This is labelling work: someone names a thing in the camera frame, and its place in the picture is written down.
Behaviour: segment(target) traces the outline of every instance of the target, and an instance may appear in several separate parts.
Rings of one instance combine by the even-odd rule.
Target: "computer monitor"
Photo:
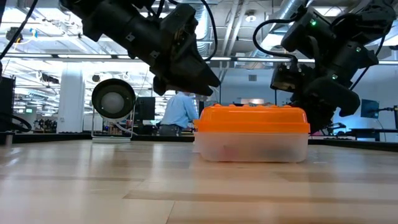
[[[374,100],[362,100],[361,117],[362,118],[379,118],[379,102]]]
[[[136,100],[135,120],[155,120],[155,97],[138,97]]]

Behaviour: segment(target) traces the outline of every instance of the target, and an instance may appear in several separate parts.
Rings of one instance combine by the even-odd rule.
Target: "table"
[[[374,128],[351,128],[349,135],[358,138],[374,138],[375,141],[380,141],[380,133],[397,133],[396,129],[374,129]]]
[[[219,163],[192,149],[0,147],[0,223],[397,223],[397,153],[310,146],[298,164]]]

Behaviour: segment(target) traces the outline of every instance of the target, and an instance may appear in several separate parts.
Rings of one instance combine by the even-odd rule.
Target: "white pillar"
[[[57,133],[83,131],[85,80],[81,63],[64,63],[61,77]]]

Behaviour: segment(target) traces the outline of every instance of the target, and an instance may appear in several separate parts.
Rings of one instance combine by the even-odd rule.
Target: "ceiling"
[[[198,4],[196,0],[183,0],[187,3],[192,3],[195,6],[197,12],[201,12],[200,8],[203,7]],[[215,17],[216,30],[218,34],[219,47],[217,56],[222,56],[221,46],[225,41],[231,43],[232,34],[228,40],[225,40],[225,33],[227,31],[228,20],[234,19],[234,25],[232,32],[235,29],[239,29],[237,33],[237,41],[234,42],[231,48],[231,55],[236,54],[249,54],[255,47],[253,45],[252,33],[254,29],[263,22],[267,16],[272,15],[280,9],[282,0],[273,1],[260,1],[251,0],[248,1],[248,5],[245,12],[241,12],[243,7],[243,0],[240,0],[238,11],[235,18],[231,18],[231,8],[233,7],[233,0],[207,0],[210,4],[211,10]],[[315,0],[312,2],[320,13],[327,13],[326,16],[333,17],[337,16],[341,11],[348,10],[361,1],[355,0]],[[31,0],[8,0],[7,8],[3,15],[2,24],[0,27],[0,45],[3,47],[8,43],[6,34],[11,27],[18,27],[25,18],[27,12],[27,6],[29,6]],[[240,27],[238,26],[238,19],[240,13],[246,13],[252,10],[256,20],[248,22],[245,20],[246,16],[243,16]],[[205,50],[201,51],[202,56],[207,56],[213,50],[214,37],[211,31],[210,20],[208,19],[207,13],[203,12],[203,17],[197,17],[199,23],[202,24],[202,29],[197,29],[197,35],[205,36],[199,42],[205,43]],[[90,54],[90,55],[127,55],[125,49],[119,44],[113,42],[110,38],[102,36],[98,42],[93,42],[91,39],[82,35],[82,24],[81,20],[61,8],[58,1],[54,0],[40,0],[33,16],[29,19],[29,22],[22,31],[23,40],[22,43],[15,45],[9,52],[19,53],[21,57],[23,54]],[[278,35],[283,34],[271,34],[273,41],[270,40],[271,45],[279,45],[280,37]],[[398,45],[398,32],[395,35],[390,36],[389,45]],[[258,41],[261,42],[261,36],[257,37]],[[16,97],[26,99],[27,96],[34,96],[38,102],[51,103],[54,108],[57,108],[59,99],[59,84],[53,84],[44,82],[42,75],[50,75],[56,78],[59,82],[62,82],[62,69],[66,62],[62,60],[25,60],[24,58],[5,58],[2,60],[5,68],[3,75],[7,77],[16,78]],[[142,62],[101,62],[98,59],[95,62],[82,62],[85,63],[85,71],[83,71],[86,80],[86,110],[89,113],[92,108],[90,106],[91,89],[95,87],[96,83],[92,81],[93,75],[99,75],[101,80],[108,78],[120,78],[129,82],[135,91],[139,91],[141,96],[157,96],[152,90],[152,79],[154,75],[149,72],[148,65]],[[238,74],[237,71],[230,71],[231,74]],[[269,82],[268,78],[262,77],[264,74],[262,71],[249,72],[250,74],[258,73],[258,82],[253,85],[265,85]],[[239,83],[241,80],[247,80],[248,78],[240,77],[239,75],[230,75],[227,82]],[[164,97],[157,96],[157,104],[159,105],[158,112],[163,113],[165,108],[165,101],[174,94],[173,91],[168,92]]]

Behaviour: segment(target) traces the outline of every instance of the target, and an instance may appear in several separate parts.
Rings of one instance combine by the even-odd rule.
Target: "translucent plastic bin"
[[[195,133],[195,151],[208,161],[301,162],[308,134]]]
[[[195,152],[209,161],[301,162],[308,153],[310,125],[291,106],[221,106],[195,121]]]

